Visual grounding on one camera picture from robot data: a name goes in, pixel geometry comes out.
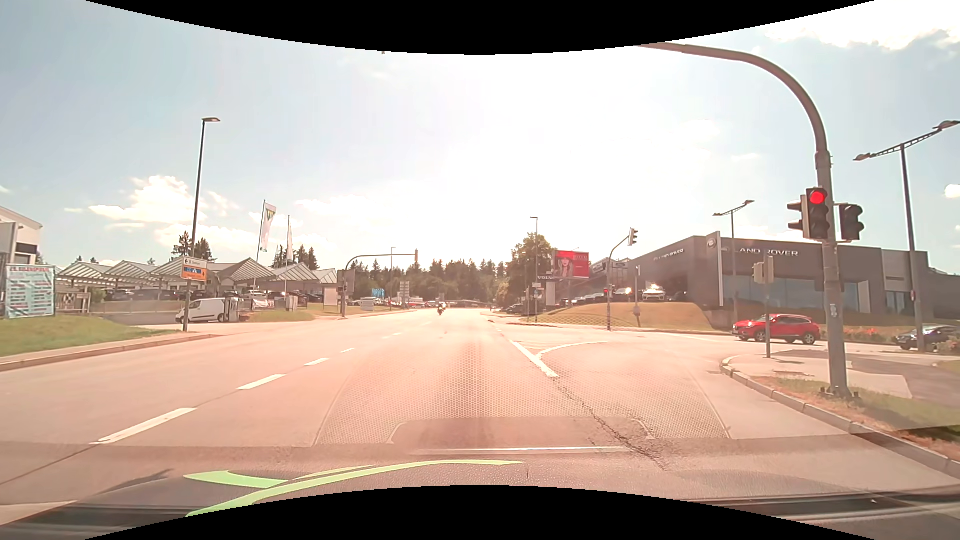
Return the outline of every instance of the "glass facade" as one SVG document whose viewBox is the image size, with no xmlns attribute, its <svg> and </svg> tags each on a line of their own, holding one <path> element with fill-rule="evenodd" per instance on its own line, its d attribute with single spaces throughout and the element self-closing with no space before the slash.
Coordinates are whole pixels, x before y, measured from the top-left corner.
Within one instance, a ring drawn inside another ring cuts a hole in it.
<svg viewBox="0 0 960 540">
<path fill-rule="evenodd" d="M 753 276 L 737 276 L 736 281 L 733 280 L 733 276 L 724 276 L 723 281 L 724 304 L 732 304 L 735 284 L 740 300 L 763 302 L 763 285 L 754 282 Z M 844 283 L 843 300 L 844 309 L 860 310 L 860 296 L 856 283 Z M 770 285 L 770 308 L 784 307 L 822 309 L 824 293 L 816 289 L 813 280 L 774 279 Z"/>
<path fill-rule="evenodd" d="M 892 315 L 913 315 L 913 301 L 910 293 L 887 291 L 887 313 Z"/>
</svg>

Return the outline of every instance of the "red billboard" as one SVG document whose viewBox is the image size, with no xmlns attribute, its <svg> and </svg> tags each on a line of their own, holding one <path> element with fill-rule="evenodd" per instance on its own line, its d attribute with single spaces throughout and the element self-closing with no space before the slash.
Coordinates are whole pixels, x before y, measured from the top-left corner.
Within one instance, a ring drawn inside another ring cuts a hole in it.
<svg viewBox="0 0 960 540">
<path fill-rule="evenodd" d="M 589 279 L 590 254 L 579 251 L 554 252 L 553 277 L 559 280 Z"/>
</svg>

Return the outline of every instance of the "road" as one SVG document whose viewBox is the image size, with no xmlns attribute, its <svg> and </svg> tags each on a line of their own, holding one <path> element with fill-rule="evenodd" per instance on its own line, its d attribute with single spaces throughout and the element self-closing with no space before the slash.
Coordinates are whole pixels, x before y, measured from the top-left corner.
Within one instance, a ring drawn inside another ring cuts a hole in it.
<svg viewBox="0 0 960 540">
<path fill-rule="evenodd" d="M 450 309 L 276 324 L 0 373 L 0 524 L 184 475 L 453 458 L 514 464 L 324 489 L 509 483 L 701 500 L 957 483 L 720 375 L 721 359 L 763 344 L 507 323 Z M 180 504 L 208 504 L 179 489 Z"/>
</svg>

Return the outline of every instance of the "red car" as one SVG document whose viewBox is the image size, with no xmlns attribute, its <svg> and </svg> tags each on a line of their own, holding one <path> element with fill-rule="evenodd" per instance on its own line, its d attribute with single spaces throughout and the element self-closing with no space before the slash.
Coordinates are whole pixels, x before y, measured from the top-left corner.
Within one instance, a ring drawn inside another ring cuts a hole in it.
<svg viewBox="0 0 960 540">
<path fill-rule="evenodd" d="M 770 339 L 782 339 L 787 343 L 793 343 L 798 339 L 804 345 L 813 345 L 820 340 L 820 326 L 803 315 L 782 315 L 770 314 Z M 760 317 L 755 321 L 739 321 L 733 325 L 733 335 L 742 341 L 754 339 L 756 341 L 766 341 L 767 336 L 766 316 Z"/>
</svg>

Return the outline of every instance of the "flag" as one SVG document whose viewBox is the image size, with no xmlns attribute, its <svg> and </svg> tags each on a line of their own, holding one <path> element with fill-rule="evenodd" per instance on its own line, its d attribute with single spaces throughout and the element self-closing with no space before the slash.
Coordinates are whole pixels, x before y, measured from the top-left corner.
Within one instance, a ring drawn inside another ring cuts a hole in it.
<svg viewBox="0 0 960 540">
<path fill-rule="evenodd" d="M 294 259 L 294 230 L 290 227 L 290 216 L 287 216 L 287 262 Z"/>
<path fill-rule="evenodd" d="M 274 223 L 276 207 L 263 202 L 263 215 L 260 217 L 260 251 L 270 253 L 267 249 L 267 243 L 270 240 L 270 227 Z"/>
</svg>

